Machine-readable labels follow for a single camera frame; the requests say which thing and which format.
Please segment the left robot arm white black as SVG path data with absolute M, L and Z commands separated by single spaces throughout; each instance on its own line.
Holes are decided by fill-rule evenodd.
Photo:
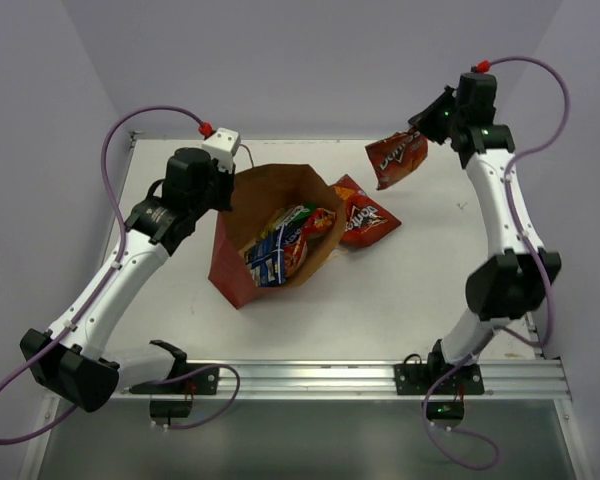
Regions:
M 21 339 L 38 384 L 86 412 L 101 408 L 121 388 L 157 384 L 173 393 L 185 386 L 187 355 L 168 342 L 153 340 L 139 355 L 118 357 L 105 347 L 137 293 L 196 222 L 209 210 L 230 210 L 237 151 L 204 144 L 174 152 L 165 177 L 134 206 L 111 259 L 75 305 L 46 331 L 30 329 Z

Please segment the red Doritos chip bag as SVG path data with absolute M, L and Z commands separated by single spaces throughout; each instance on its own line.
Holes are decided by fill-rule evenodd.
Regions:
M 349 175 L 343 175 L 331 187 L 345 203 L 346 225 L 341 244 L 356 249 L 366 248 L 402 225 L 396 216 L 369 197 Z

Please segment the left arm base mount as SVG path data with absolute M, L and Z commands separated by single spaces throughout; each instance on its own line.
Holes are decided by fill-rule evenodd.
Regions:
M 134 395 L 149 395 L 150 418 L 162 427 L 185 420 L 198 396 L 217 393 L 219 367 L 216 364 L 182 363 L 173 367 L 166 380 L 151 381 L 129 389 Z

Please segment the blue salt vinegar chip bag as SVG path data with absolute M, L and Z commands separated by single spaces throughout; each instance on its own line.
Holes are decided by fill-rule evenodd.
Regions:
M 285 284 L 304 263 L 308 253 L 302 227 L 281 225 L 244 254 L 245 264 L 257 287 Z

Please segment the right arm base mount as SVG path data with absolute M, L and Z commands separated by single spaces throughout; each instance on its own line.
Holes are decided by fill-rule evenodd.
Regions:
M 439 421 L 448 427 L 458 426 L 464 419 L 468 396 L 485 394 L 477 364 L 449 365 L 439 353 L 431 352 L 427 361 L 417 353 L 410 354 L 393 366 L 393 374 L 398 395 L 425 397 L 431 387 L 437 385 L 432 396 L 450 396 L 450 400 L 430 398 L 425 409 L 429 421 Z

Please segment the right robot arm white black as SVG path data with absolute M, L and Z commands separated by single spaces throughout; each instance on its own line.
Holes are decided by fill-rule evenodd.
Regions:
M 508 126 L 494 122 L 497 80 L 487 73 L 460 76 L 410 125 L 427 139 L 450 142 L 476 193 L 487 235 L 487 259 L 467 279 L 467 308 L 427 357 L 431 389 L 448 392 L 461 370 L 513 321 L 537 309 L 562 262 L 536 233 L 513 166 L 515 144 Z

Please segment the red patterned cookie bag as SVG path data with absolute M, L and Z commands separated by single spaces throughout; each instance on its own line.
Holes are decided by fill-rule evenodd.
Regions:
M 305 262 L 310 246 L 334 226 L 336 214 L 318 207 L 310 215 L 290 222 L 283 228 L 284 279 L 294 276 Z

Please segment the green Fox's candy bag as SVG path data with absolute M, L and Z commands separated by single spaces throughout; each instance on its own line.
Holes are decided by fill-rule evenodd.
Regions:
M 304 224 L 310 215 L 314 213 L 316 208 L 317 205 L 315 203 L 303 203 L 280 209 L 260 231 L 258 234 L 258 239 L 265 239 L 279 227 Z

